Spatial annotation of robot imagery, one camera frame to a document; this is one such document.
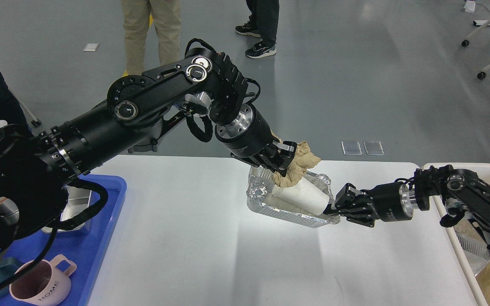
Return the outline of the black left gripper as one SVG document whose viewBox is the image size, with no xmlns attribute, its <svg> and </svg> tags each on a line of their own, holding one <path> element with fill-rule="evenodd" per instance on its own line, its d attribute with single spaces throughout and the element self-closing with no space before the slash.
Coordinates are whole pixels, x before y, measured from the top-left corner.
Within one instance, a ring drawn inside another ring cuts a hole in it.
<svg viewBox="0 0 490 306">
<path fill-rule="evenodd" d="M 290 163 L 297 153 L 297 143 L 275 141 L 266 120 L 254 106 L 248 104 L 241 106 L 237 117 L 229 124 L 216 124 L 215 133 L 232 158 L 255 168 L 266 168 L 282 177 L 287 176 Z"/>
</svg>

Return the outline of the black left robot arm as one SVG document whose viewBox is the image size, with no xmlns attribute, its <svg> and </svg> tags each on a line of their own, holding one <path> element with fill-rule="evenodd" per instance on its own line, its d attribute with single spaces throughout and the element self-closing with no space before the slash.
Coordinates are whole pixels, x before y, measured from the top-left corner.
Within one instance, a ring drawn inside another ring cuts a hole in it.
<svg viewBox="0 0 490 306">
<path fill-rule="evenodd" d="M 0 261 L 15 240 L 52 228 L 38 263 L 57 230 L 85 223 L 108 201 L 105 188 L 80 176 L 126 149 L 156 151 L 182 120 L 200 141 L 216 136 L 234 159 L 286 176 L 297 143 L 273 135 L 249 83 L 227 54 L 194 38 L 182 60 L 117 79 L 104 101 L 71 121 L 37 136 L 0 128 Z"/>
</svg>

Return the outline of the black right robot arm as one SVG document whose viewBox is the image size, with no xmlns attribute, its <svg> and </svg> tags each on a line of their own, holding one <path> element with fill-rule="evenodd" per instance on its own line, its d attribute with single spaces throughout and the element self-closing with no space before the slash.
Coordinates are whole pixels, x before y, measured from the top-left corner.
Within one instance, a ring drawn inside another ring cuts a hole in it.
<svg viewBox="0 0 490 306">
<path fill-rule="evenodd" d="M 372 228 L 376 220 L 411 220 L 414 210 L 429 210 L 432 196 L 440 196 L 444 205 L 442 227 L 454 227 L 464 218 L 477 223 L 490 252 L 490 185 L 472 170 L 452 165 L 416 169 L 412 178 L 397 178 L 370 190 L 347 183 L 322 213 Z"/>
</svg>

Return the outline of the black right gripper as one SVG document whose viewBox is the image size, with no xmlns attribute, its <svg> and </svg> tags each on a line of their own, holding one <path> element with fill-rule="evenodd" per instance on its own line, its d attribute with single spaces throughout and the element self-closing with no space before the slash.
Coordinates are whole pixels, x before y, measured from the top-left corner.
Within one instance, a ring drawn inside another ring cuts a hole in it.
<svg viewBox="0 0 490 306">
<path fill-rule="evenodd" d="M 346 183 L 335 196 L 334 207 L 326 207 L 323 214 L 373 228 L 377 216 L 382 221 L 408 221 L 418 209 L 416 192 L 404 182 L 381 184 L 371 190 Z"/>
</svg>

